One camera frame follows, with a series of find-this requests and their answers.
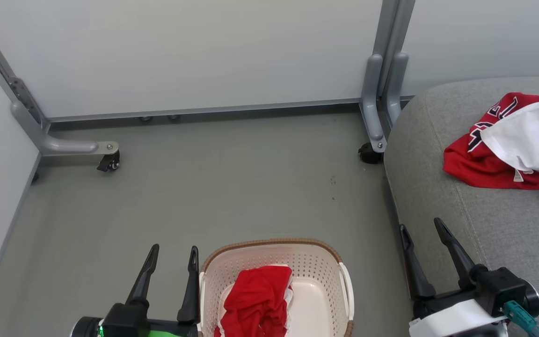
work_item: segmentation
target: perforated basket wall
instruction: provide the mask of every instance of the perforated basket wall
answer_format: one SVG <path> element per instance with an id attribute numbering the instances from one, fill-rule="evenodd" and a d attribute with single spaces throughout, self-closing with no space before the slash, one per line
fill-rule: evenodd
<path id="1" fill-rule="evenodd" d="M 203 265 L 201 332 L 212 337 L 218 324 L 220 299 L 238 273 L 268 264 L 288 264 L 294 278 L 313 278 L 323 286 L 332 315 L 332 336 L 350 336 L 353 321 L 340 277 L 340 256 L 327 244 L 306 239 L 279 239 L 238 243 L 218 249 Z"/>

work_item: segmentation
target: gray fabric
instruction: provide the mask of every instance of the gray fabric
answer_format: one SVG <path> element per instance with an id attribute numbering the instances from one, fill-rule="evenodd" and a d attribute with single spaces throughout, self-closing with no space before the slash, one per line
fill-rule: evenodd
<path id="1" fill-rule="evenodd" d="M 409 102 L 390 134 L 385 167 L 398 216 L 439 293 L 458 288 L 458 277 L 434 228 L 436 216 L 475 262 L 508 267 L 539 291 L 539 190 L 473 188 L 442 171 L 444 148 L 512 91 L 539 94 L 539 77 L 432 88 Z"/>

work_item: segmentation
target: red jersey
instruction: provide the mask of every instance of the red jersey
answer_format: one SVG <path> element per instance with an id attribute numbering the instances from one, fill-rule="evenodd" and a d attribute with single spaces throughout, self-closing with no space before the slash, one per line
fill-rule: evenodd
<path id="1" fill-rule="evenodd" d="M 483 188 L 539 189 L 539 96 L 506 94 L 444 150 L 444 171 Z"/>

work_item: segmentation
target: laundry basket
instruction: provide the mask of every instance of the laundry basket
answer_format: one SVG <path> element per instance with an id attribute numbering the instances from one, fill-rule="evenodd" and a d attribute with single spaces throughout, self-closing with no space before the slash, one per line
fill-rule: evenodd
<path id="1" fill-rule="evenodd" d="M 287 337 L 350 337 L 355 299 L 349 272 L 332 247 L 311 239 L 249 241 L 213 252 L 199 274 L 199 337 L 213 337 L 238 273 L 268 264 L 287 264 L 293 271 Z"/>

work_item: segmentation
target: red cloth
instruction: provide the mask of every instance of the red cloth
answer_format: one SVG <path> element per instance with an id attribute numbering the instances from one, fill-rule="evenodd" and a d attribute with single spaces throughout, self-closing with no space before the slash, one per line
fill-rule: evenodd
<path id="1" fill-rule="evenodd" d="M 226 337 L 284 337 L 287 302 L 284 293 L 291 283 L 287 266 L 265 266 L 241 271 L 224 302 L 220 323 Z M 220 337 L 216 328 L 215 337 Z"/>
<path id="2" fill-rule="evenodd" d="M 506 94 L 486 111 L 479 122 L 471 126 L 468 134 L 444 150 L 443 170 L 470 186 L 539 190 L 539 172 L 526 174 L 516 171 L 500 160 L 481 140 L 481 131 L 490 128 L 518 109 L 537 102 L 539 102 L 538 95 L 520 92 Z M 520 179 L 515 179 L 515 174 L 521 175 Z"/>

